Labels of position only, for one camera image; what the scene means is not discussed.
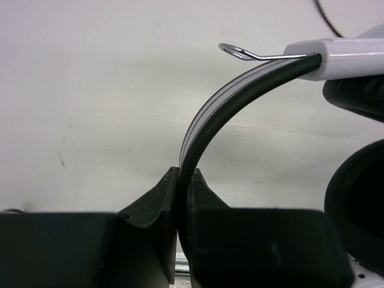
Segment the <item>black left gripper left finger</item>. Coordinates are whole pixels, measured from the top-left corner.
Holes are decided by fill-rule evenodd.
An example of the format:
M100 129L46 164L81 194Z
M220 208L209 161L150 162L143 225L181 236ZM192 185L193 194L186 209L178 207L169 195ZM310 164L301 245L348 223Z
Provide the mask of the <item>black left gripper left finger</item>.
M178 174L119 212L1 214L1 286L169 287Z

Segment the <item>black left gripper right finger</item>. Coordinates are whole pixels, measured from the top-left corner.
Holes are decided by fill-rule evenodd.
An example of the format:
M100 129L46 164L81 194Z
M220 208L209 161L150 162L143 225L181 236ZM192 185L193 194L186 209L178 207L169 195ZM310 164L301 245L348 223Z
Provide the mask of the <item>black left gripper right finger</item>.
M188 184L179 236L193 287L351 287L332 221L312 209L231 208L200 170Z

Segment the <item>white and black headphones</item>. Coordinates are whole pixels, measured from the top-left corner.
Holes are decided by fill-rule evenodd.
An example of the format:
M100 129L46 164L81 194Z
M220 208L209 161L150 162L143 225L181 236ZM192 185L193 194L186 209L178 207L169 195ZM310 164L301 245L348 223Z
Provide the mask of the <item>white and black headphones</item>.
M281 55L255 67L219 89L198 111L179 155L179 193L185 211L188 184L214 136L245 106L267 92L322 67L320 53ZM335 172L322 211L332 221L349 263L364 274L383 276L383 141L351 155Z

